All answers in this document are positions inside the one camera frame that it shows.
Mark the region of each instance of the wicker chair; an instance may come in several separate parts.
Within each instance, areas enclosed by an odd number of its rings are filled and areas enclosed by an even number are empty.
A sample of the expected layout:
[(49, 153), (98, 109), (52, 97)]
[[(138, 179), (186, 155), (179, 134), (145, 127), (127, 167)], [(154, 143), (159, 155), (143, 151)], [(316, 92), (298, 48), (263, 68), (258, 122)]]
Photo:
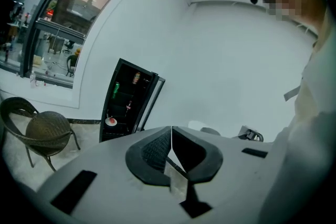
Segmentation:
[[(19, 131), (9, 117), (10, 113), (18, 110), (23, 110), (24, 113), (33, 117), (27, 125), (26, 135), (23, 135)], [(68, 144), (70, 135), (72, 134), (75, 138), (77, 148), (80, 150), (76, 135), (71, 129), (68, 120), (59, 113), (53, 111), (39, 113), (27, 100), (20, 97), (12, 97), (1, 103), (0, 116), (5, 128), (25, 144), (32, 167), (34, 166), (29, 150), (42, 156), (51, 169), (56, 171), (51, 164), (50, 156), (61, 152)]]

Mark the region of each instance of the chair seat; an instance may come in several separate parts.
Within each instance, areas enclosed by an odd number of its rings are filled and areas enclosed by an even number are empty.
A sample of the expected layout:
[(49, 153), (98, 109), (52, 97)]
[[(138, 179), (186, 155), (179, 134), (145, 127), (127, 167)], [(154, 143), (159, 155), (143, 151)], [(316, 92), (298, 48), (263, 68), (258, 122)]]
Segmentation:
[[(69, 131), (71, 131), (71, 127), (64, 116), (57, 112), (45, 111), (35, 115), (28, 123), (26, 137), (45, 140), (58, 137)], [(41, 141), (40, 145), (31, 145), (30, 147), (43, 155), (52, 156), (62, 151), (69, 139), (70, 134), (54, 141)]]

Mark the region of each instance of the chair leg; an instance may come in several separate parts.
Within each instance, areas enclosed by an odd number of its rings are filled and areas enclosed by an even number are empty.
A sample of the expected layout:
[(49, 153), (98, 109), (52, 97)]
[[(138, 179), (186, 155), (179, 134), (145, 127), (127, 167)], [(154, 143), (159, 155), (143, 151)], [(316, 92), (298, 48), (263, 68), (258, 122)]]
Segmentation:
[(76, 146), (77, 146), (78, 150), (80, 150), (80, 147), (79, 147), (79, 145), (78, 145), (78, 141), (77, 141), (77, 137), (76, 137), (76, 135), (75, 135), (75, 132), (73, 131), (73, 129), (71, 129), (71, 131), (72, 131), (73, 137), (75, 138)]
[(53, 167), (53, 165), (51, 164), (51, 160), (50, 157), (44, 157), (44, 159), (47, 161), (47, 163), (49, 164), (50, 168), (55, 172), (55, 168)]
[(31, 165), (32, 168), (34, 168), (32, 159), (31, 159), (31, 157), (30, 157), (29, 149), (28, 149), (27, 147), (26, 147), (26, 151), (27, 151), (27, 155), (28, 155), (28, 159), (29, 159), (30, 165)]

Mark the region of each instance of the cabinet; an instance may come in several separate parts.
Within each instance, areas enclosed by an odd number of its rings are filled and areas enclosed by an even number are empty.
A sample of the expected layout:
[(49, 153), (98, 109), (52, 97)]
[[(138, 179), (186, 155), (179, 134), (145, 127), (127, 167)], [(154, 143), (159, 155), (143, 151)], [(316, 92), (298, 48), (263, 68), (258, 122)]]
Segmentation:
[[(158, 74), (119, 59), (102, 111), (99, 142), (142, 131), (164, 82)], [(107, 125), (106, 118), (117, 124)]]

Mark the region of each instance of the gray strap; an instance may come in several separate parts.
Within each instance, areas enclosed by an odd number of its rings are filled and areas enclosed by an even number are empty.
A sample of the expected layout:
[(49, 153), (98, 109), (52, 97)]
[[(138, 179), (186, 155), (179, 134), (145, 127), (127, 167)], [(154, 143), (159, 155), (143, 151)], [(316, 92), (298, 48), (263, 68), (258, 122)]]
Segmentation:
[(291, 99), (292, 97), (298, 95), (299, 91), (300, 91), (300, 86), (299, 86), (299, 87), (296, 87), (295, 89), (293, 89), (293, 90), (291, 90), (291, 91), (289, 91), (289, 92), (287, 92), (287, 93), (285, 93), (285, 94), (283, 95), (283, 97), (285, 97), (285, 101), (287, 102), (287, 101), (288, 101), (289, 99)]

